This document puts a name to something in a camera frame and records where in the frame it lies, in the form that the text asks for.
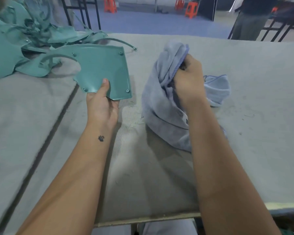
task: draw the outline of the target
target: person's left hand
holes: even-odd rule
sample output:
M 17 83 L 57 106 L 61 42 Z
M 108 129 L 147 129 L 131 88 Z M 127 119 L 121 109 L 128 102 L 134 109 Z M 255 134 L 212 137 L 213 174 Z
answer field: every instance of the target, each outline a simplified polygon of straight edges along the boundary
M 109 88 L 110 83 L 104 78 L 97 93 L 87 93 L 87 124 L 95 124 L 104 130 L 113 131 L 118 122 L 120 101 L 106 97 Z

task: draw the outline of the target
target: folded cloth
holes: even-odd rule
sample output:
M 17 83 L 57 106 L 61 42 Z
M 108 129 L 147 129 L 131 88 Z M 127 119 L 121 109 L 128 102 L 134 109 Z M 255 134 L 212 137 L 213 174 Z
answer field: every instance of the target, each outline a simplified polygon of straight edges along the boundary
M 155 62 L 142 94 L 142 116 L 147 126 L 171 146 L 191 152 L 188 120 L 174 89 L 173 77 L 188 54 L 188 45 L 170 41 Z M 220 106 L 230 95 L 226 75 L 204 76 L 207 99 Z

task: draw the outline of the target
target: tattoo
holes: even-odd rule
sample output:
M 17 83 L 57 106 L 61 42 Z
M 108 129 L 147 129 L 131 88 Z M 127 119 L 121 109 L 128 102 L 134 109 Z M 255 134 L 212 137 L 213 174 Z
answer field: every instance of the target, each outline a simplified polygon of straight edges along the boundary
M 103 139 L 104 139 L 104 138 L 105 138 L 105 137 L 104 137 L 104 136 L 101 136 L 101 135 L 98 137 L 98 139 L 99 139 L 100 142 L 103 142 Z

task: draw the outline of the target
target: dark shirt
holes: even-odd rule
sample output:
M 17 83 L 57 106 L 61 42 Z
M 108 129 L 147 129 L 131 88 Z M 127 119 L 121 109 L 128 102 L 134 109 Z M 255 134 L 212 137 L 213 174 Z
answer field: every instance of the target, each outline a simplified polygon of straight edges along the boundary
M 268 15 L 277 0 L 244 0 L 242 12 L 249 15 Z

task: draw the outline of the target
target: stool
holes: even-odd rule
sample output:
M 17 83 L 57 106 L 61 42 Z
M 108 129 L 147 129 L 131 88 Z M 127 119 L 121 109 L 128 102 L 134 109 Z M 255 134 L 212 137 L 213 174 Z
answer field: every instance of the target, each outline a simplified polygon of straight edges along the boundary
M 185 16 L 189 16 L 189 18 L 192 19 L 194 16 L 197 15 L 197 11 L 198 11 L 198 3 L 191 1 L 188 3 L 186 7 Z
M 110 11 L 111 13 L 117 12 L 117 6 L 115 5 L 115 0 L 104 0 L 105 7 L 104 11 Z
M 175 1 L 175 9 L 176 10 L 183 10 L 185 0 L 176 0 Z

